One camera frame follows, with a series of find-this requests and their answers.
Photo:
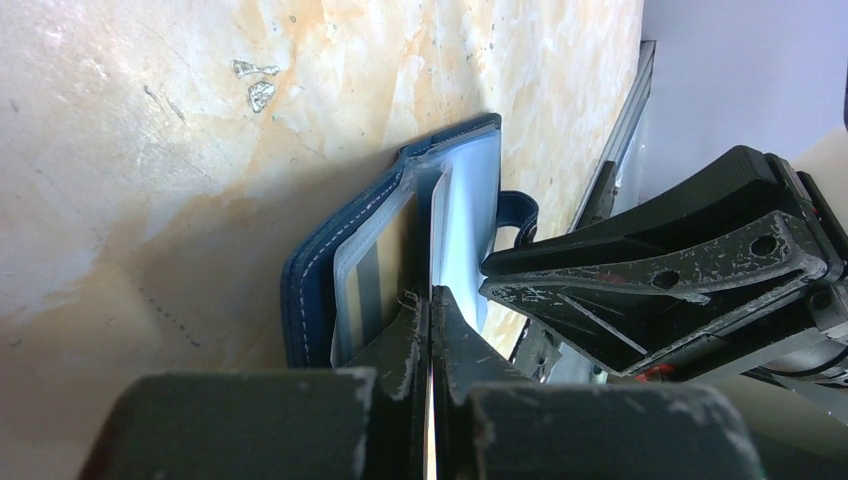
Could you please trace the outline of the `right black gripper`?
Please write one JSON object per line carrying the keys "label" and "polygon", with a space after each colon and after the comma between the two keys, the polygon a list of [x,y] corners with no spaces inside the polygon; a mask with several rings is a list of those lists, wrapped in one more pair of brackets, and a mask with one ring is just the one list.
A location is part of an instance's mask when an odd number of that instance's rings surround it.
{"label": "right black gripper", "polygon": [[771,153],[735,146],[651,200],[494,253],[482,271],[484,296],[611,373],[764,316],[781,338],[809,336],[765,370],[847,386],[847,226],[812,175]]}

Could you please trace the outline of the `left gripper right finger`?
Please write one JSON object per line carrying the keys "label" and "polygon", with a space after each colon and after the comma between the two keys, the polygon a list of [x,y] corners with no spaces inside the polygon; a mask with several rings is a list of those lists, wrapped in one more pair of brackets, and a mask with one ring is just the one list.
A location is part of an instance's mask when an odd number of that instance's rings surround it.
{"label": "left gripper right finger", "polygon": [[451,293],[430,304],[442,479],[761,479],[740,414],[707,387],[547,385],[514,368]]}

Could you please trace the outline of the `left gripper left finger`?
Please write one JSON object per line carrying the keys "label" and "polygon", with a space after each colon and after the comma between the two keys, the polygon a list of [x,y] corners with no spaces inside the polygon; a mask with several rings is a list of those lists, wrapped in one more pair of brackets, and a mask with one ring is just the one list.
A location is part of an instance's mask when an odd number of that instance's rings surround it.
{"label": "left gripper left finger", "polygon": [[423,479],[424,302],[339,369],[148,375],[117,399],[83,479]]}

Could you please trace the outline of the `gold credit card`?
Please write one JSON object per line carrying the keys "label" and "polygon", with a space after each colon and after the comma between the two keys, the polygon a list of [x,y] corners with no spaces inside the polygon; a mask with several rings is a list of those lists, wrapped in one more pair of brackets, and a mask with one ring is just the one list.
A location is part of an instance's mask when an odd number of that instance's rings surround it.
{"label": "gold credit card", "polygon": [[382,205],[364,237],[354,243],[338,308],[337,354],[348,362],[396,318],[400,298],[412,289],[418,247],[417,198],[404,194]]}

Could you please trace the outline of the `navy leather card holder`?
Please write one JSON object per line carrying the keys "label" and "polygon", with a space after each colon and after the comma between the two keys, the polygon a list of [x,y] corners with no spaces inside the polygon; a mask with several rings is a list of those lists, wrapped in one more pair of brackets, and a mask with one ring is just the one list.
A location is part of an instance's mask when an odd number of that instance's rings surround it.
{"label": "navy leather card holder", "polygon": [[292,368],[340,368],[338,308],[345,299],[346,270],[355,241],[382,205],[404,194],[417,198],[418,247],[412,289],[400,298],[413,307],[429,281],[430,211],[435,181],[451,172],[445,215],[444,263],[439,285],[451,291],[465,321],[480,331],[487,315],[479,289],[480,267],[491,253],[496,231],[514,227],[517,245],[536,233],[539,208],[529,195],[505,191],[501,177],[501,123],[488,113],[439,131],[400,149],[391,168],[327,218],[286,260],[281,276],[282,331]]}

